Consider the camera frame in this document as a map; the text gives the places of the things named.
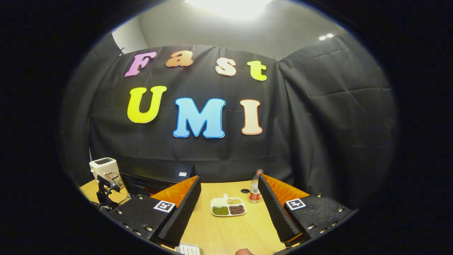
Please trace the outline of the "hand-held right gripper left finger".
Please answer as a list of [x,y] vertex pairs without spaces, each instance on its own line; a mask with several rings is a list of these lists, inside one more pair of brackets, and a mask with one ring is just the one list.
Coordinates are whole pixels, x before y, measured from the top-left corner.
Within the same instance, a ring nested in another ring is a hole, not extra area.
[[108,213],[129,232],[167,247],[179,246],[202,187],[193,176],[152,196],[137,194]]

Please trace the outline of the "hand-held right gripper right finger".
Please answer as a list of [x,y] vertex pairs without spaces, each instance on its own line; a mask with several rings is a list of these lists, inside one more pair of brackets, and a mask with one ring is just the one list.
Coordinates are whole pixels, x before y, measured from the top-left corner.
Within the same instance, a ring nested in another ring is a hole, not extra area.
[[325,236],[355,213],[327,195],[309,195],[268,175],[259,176],[258,190],[287,248]]

